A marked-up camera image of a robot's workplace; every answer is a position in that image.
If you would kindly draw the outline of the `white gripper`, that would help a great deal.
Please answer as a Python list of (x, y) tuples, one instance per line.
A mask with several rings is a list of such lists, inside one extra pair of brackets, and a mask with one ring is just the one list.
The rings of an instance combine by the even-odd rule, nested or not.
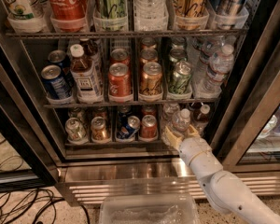
[(189, 134), (194, 137), (184, 139), (183, 134), (166, 126), (161, 138), (167, 146), (178, 149), (181, 160), (198, 180), (222, 171), (223, 166), (214, 156), (212, 148), (199, 137), (199, 132), (192, 125), (189, 126)]

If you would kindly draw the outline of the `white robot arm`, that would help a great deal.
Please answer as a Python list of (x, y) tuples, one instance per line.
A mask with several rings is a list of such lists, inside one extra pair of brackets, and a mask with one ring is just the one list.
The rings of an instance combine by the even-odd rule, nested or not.
[(195, 174), (206, 199), (219, 213), (234, 213), (249, 224), (280, 224), (280, 216), (238, 176), (225, 171), (200, 136), (187, 136), (166, 125), (161, 138), (178, 151), (180, 159)]

